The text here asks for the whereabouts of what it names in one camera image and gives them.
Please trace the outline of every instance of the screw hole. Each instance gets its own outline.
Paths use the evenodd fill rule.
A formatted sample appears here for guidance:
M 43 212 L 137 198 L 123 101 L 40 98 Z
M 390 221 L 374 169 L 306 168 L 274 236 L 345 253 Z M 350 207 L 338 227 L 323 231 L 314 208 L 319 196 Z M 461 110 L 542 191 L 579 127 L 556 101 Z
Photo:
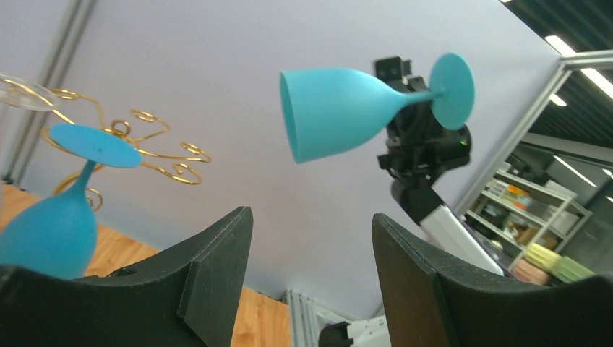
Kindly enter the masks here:
M 134 275 L 135 273 L 136 273 L 136 270 L 130 269 L 128 267 L 121 267 L 121 268 L 113 271 L 108 276 L 109 277 L 128 276 L 128 275 Z

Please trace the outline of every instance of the storage box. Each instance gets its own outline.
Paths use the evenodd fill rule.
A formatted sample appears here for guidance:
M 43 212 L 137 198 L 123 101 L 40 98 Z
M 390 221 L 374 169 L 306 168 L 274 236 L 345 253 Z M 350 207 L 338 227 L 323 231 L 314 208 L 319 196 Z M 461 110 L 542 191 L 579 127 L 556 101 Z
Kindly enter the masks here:
M 562 211 L 560 216 L 553 220 L 552 228 L 559 234 L 568 236 L 575 223 L 577 223 L 577 220 L 579 220 L 578 215 L 573 215 L 572 213 Z
M 518 200 L 518 198 L 520 197 L 528 197 L 530 194 L 519 188 L 516 186 L 513 186 L 511 184 L 508 185 L 507 187 L 507 191 L 504 192 L 504 194 L 500 197 L 503 200 L 506 200 L 512 204 L 515 204 L 515 202 Z
M 595 273 L 569 257 L 563 257 L 552 270 L 552 275 L 564 283 L 572 283 L 594 276 Z
M 522 210 L 525 210 L 528 208 L 528 206 L 530 206 L 531 203 L 532 203 L 532 199 L 530 197 L 525 196 L 525 195 L 520 195 L 513 202 L 513 206 L 518 207 Z
M 543 235 L 543 237 L 541 237 L 539 240 L 536 240 L 536 243 L 552 251 L 555 249 L 555 247 L 558 244 L 557 239 L 553 237 L 551 234 Z
M 528 242 L 530 242 L 530 240 L 532 240 L 534 235 L 536 235 L 536 233 L 538 232 L 539 232 L 539 228 L 535 226 L 531 226 L 530 228 L 527 228 L 524 232 L 520 233 L 519 236 L 516 238 L 516 240 L 517 242 L 525 246 L 528 244 Z
M 531 244 L 524 259 L 539 269 L 550 273 L 562 257 L 540 244 Z
M 538 267 L 520 260 L 511 270 L 511 273 L 520 281 L 545 286 L 549 282 L 549 274 Z

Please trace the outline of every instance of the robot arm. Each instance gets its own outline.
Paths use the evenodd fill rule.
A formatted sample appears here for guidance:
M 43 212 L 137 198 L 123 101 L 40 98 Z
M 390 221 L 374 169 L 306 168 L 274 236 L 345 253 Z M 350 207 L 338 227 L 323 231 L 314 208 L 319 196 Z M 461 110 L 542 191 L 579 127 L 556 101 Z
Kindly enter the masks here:
M 406 77 L 410 69 L 410 62 L 399 57 L 375 62 L 377 77 L 392 88 L 405 93 L 426 90 L 421 77 Z M 475 266 L 505 274 L 432 188 L 444 172 L 470 162 L 468 127 L 443 128 L 429 103 L 422 103 L 399 112 L 387 126 L 387 135 L 388 152 L 379 156 L 380 168 L 394 178 L 392 196 L 430 242 Z

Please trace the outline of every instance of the metal shelving unit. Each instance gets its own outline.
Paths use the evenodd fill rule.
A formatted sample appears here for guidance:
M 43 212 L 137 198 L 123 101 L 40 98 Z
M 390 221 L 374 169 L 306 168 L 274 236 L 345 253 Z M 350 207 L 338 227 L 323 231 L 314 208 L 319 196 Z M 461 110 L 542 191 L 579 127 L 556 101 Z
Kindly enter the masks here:
M 530 198 L 533 200 L 556 207 L 556 210 L 552 213 L 551 217 L 547 220 L 544 220 L 537 215 L 534 215 L 526 210 L 522 210 L 521 208 L 514 206 L 511 202 L 508 202 L 507 200 L 504 200 L 492 194 L 491 192 L 488 192 L 487 190 L 481 192 L 481 196 L 485 197 L 486 200 L 479 205 L 476 211 L 469 210 L 466 213 L 466 216 L 476 221 L 477 223 L 480 223 L 481 225 L 485 226 L 490 231 L 504 239 L 508 244 L 519 248 L 520 252 L 515 256 L 509 268 L 513 268 L 515 265 L 517 265 L 517 263 L 523 258 L 524 254 L 526 253 L 527 248 L 531 244 L 537 242 L 547 232 L 550 232 L 561 240 L 561 242 L 556 246 L 554 251 L 562 251 L 562 249 L 566 246 L 569 240 L 571 240 L 571 238 L 583 226 L 583 224 L 588 220 L 588 218 L 591 217 L 592 212 L 586 210 L 583 206 L 579 205 L 572 197 L 567 197 L 557 192 L 553 192 L 545 187 L 526 181 L 525 179 L 522 179 L 504 171 L 498 171 L 494 175 L 494 177 L 496 179 L 499 179 L 500 181 L 512 184 L 513 186 L 527 191 L 530 194 Z M 502 232 L 498 227 L 480 216 L 480 213 L 482 212 L 484 207 L 490 202 L 493 202 L 496 205 L 499 205 L 500 207 L 508 210 L 509 212 L 519 216 L 526 222 L 538 226 L 539 231 L 536 232 L 536 234 L 526 246 L 519 244 L 516 240 Z M 556 230 L 556 228 L 552 226 L 553 222 L 555 222 L 556 219 L 559 218 L 564 211 L 579 216 L 579 219 L 574 223 L 573 227 L 566 234 Z

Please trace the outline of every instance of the metal frame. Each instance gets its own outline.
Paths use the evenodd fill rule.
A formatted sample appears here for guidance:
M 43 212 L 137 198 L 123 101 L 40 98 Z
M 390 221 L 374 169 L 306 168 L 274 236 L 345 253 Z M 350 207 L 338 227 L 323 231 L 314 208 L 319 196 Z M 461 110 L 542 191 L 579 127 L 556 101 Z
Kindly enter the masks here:
M 531 132 L 524 135 L 519 145 L 550 154 L 559 153 L 560 156 L 587 164 L 598 163 L 600 166 L 613 168 L 613 151 L 611 151 L 611 148 L 588 145 L 583 142 L 563 140 Z
M 347 336 L 353 339 L 353 347 L 391 347 L 387 318 L 382 315 L 369 320 L 348 322 Z
M 523 136 L 541 115 L 549 103 L 549 96 L 556 93 L 562 87 L 573 71 L 581 69 L 613 69 L 613 50 L 577 53 L 574 56 L 562 57 L 560 59 L 559 68 L 553 74 L 543 91 L 536 97 L 530 108 L 528 108 L 518 126 L 511 131 L 506 140 L 500 145 L 499 150 L 494 153 L 484 170 L 480 171 L 480 174 L 475 177 L 473 184 L 466 187 L 463 191 L 460 201 L 455 206 L 457 213 L 461 215 L 466 213 L 487 182 L 494 176 L 496 170 L 504 163 L 505 159 L 517 147 Z
M 573 229 L 570 231 L 570 233 L 568 233 L 568 235 L 566 236 L 566 239 L 564 239 L 562 242 L 560 242 L 560 244 L 557 245 L 555 252 L 556 253 L 560 253 L 564 247 L 566 247 L 566 245 L 568 244 L 568 242 L 570 240 L 573 239 L 573 237 L 575 237 L 576 233 L 581 230 L 581 228 L 583 227 L 583 225 L 586 224 L 586 222 L 588 221 L 588 219 L 591 218 L 591 216 L 593 215 L 593 213 L 591 211 L 587 211 L 585 213 L 585 215 L 581 218 L 581 220 L 575 224 L 575 226 L 573 226 Z
M 324 327 L 355 320 L 354 317 L 340 313 L 292 290 L 285 292 L 283 302 L 289 308 L 292 347 L 316 347 L 320 332 Z

